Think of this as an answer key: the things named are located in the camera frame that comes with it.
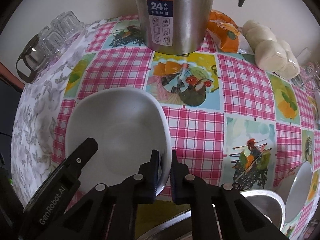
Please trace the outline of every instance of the tablecloth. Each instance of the tablecloth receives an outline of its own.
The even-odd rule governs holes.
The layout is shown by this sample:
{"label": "tablecloth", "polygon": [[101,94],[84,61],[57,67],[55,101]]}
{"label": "tablecloth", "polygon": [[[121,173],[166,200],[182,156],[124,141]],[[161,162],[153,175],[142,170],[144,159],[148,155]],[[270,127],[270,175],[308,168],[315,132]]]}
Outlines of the tablecloth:
{"label": "tablecloth", "polygon": [[[87,26],[70,59],[25,86],[11,159],[14,190],[23,205],[64,160],[66,127],[76,104],[124,86],[144,89],[162,104],[178,160],[210,184],[272,189],[291,168],[310,161],[316,187],[286,225],[289,236],[302,231],[320,194],[315,95],[258,69],[247,56],[219,51],[209,33],[197,52],[154,52],[143,44],[135,15]],[[170,196],[169,184],[161,195]]]}

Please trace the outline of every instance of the thermos label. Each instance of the thermos label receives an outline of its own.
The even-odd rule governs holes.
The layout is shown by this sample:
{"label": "thermos label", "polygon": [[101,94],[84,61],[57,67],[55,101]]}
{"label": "thermos label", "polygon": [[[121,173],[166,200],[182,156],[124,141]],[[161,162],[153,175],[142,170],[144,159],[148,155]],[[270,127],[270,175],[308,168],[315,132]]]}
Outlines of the thermos label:
{"label": "thermos label", "polygon": [[147,0],[152,41],[172,46],[173,0]]}

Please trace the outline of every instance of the white bowl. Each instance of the white bowl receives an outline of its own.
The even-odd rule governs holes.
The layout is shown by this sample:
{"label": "white bowl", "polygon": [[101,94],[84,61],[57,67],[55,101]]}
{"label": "white bowl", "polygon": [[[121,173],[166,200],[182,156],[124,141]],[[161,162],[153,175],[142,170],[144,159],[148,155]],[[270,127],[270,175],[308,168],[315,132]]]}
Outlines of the white bowl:
{"label": "white bowl", "polygon": [[285,203],[285,223],[291,222],[303,208],[311,186],[312,168],[304,162],[291,169],[282,179],[276,192]]}
{"label": "white bowl", "polygon": [[138,173],[153,149],[160,154],[157,195],[163,190],[171,169],[171,138],[164,111],[152,95],[111,88],[81,100],[68,121],[66,157],[87,137],[97,141],[98,151],[82,169],[82,192],[99,183],[119,184]]}

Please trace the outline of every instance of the white wall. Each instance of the white wall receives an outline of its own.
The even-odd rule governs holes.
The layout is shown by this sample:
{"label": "white wall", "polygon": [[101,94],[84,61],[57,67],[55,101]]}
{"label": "white wall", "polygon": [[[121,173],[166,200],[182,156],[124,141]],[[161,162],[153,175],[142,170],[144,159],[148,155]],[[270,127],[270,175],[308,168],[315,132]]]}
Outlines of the white wall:
{"label": "white wall", "polygon": [[[320,27],[302,0],[214,0],[213,8],[238,25],[256,19],[285,39],[297,56],[305,47],[316,50]],[[15,61],[27,42],[63,11],[72,10],[83,22],[137,12],[134,0],[24,0],[0,35],[0,62],[17,76]]]}

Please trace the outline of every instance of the illustration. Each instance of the illustration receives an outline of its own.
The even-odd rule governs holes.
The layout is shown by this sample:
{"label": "illustration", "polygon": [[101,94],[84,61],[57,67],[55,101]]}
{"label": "illustration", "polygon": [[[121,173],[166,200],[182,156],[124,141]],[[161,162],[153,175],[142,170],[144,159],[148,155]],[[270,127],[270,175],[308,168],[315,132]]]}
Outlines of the illustration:
{"label": "illustration", "polygon": [[320,130],[320,119],[319,119],[319,114],[318,114],[318,106],[317,106],[317,102],[314,98],[308,96],[311,108],[312,108],[312,112],[313,112],[313,120],[314,120],[314,124],[315,124],[315,129]]}
{"label": "illustration", "polygon": [[292,235],[293,231],[295,230],[296,226],[299,223],[299,219],[301,217],[301,212],[295,217],[294,220],[292,220],[290,223],[284,225],[283,229],[281,230],[282,233],[290,239],[290,236]]}
{"label": "illustration", "polygon": [[239,190],[272,187],[276,166],[274,124],[226,118],[226,141],[220,184],[233,183]]}
{"label": "illustration", "polygon": [[69,81],[64,92],[64,98],[75,98],[78,91],[78,87],[82,78],[84,71],[87,69],[88,65],[94,58],[95,53],[87,54],[82,57],[82,59],[73,68]]}
{"label": "illustration", "polygon": [[267,75],[275,97],[276,119],[300,124],[298,104],[290,84],[270,73],[267,73]]}
{"label": "illustration", "polygon": [[314,133],[312,131],[301,129],[302,135],[302,162],[310,162],[313,167],[314,156]]}
{"label": "illustration", "polygon": [[139,20],[119,21],[113,27],[111,34],[104,42],[102,49],[145,46],[140,31]]}
{"label": "illustration", "polygon": [[310,201],[313,200],[313,198],[315,197],[318,189],[318,183],[319,183],[319,170],[313,173],[306,205],[308,205]]}
{"label": "illustration", "polygon": [[156,52],[146,91],[160,103],[219,110],[215,56],[202,53],[173,56]]}

